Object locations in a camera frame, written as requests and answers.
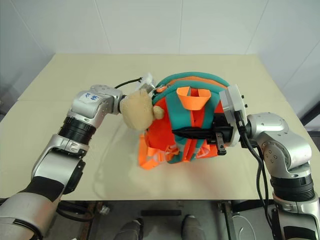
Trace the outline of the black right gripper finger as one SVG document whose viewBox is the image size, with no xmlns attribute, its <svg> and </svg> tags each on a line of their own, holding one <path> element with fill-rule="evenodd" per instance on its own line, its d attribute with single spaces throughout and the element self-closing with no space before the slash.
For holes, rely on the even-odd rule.
<svg viewBox="0 0 320 240">
<path fill-rule="evenodd" d="M 211 128 L 182 127 L 172 130 L 176 136 L 187 139 L 213 139 L 216 134 Z"/>
<path fill-rule="evenodd" d="M 223 134 L 222 133 L 216 133 L 216 146 L 217 146 L 217 155 L 218 156 L 224 156 L 227 154 L 227 151 L 225 149 L 225 144 L 223 140 Z"/>
</svg>

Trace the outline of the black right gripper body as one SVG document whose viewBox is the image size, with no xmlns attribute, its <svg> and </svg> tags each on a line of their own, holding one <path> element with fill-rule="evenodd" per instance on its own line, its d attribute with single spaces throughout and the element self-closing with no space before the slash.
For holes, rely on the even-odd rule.
<svg viewBox="0 0 320 240">
<path fill-rule="evenodd" d="M 215 136 L 216 133 L 222 135 L 224 143 L 230 143 L 233 137 L 234 128 L 227 122 L 224 113 L 215 113 L 212 122 L 212 131 Z"/>
</svg>

